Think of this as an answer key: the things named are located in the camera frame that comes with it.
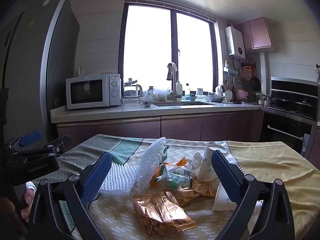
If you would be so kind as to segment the person's left hand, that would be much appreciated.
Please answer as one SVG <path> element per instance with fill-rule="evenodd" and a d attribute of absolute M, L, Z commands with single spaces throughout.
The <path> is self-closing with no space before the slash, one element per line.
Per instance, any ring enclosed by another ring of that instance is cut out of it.
<path fill-rule="evenodd" d="M 13 228 L 18 229 L 22 221 L 29 222 L 29 216 L 31 207 L 33 204 L 36 186 L 32 181 L 28 181 L 24 187 L 22 208 L 20 211 L 20 217 L 16 217 L 15 205 L 3 194 L 8 190 L 1 190 L 1 228 Z"/>

